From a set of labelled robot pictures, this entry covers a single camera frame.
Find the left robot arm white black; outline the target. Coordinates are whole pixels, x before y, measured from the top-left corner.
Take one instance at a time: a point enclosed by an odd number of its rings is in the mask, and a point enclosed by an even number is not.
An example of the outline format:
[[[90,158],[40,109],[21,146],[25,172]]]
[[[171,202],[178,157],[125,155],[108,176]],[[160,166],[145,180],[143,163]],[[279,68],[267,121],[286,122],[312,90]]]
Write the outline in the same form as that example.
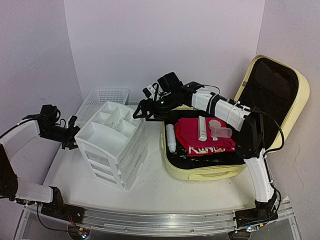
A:
[[[52,187],[42,185],[41,178],[49,165],[48,157],[41,163],[37,154],[44,156],[52,146],[76,149],[76,134],[80,127],[77,117],[62,118],[57,106],[45,104],[40,113],[29,114],[0,136],[0,197],[20,204],[45,203],[57,219],[67,214],[67,207],[54,199]]]

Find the pale yellow hard-shell suitcase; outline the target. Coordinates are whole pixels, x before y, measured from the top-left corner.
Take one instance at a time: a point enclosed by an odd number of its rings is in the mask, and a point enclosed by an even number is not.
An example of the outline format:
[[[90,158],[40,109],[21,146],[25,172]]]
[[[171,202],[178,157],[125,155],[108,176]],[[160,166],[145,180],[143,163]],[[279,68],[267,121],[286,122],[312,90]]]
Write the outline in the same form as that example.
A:
[[[246,160],[257,157],[261,150],[275,152],[284,142],[310,96],[307,79],[295,69],[264,55],[250,63],[235,100],[249,110],[240,130],[234,130],[229,142],[234,148],[187,146],[182,137],[181,120],[189,120],[194,133],[199,117],[216,120],[217,116],[186,106],[168,112],[165,123],[175,130],[177,149],[169,151],[163,143],[165,166],[176,179],[216,181],[237,176],[246,168]]]

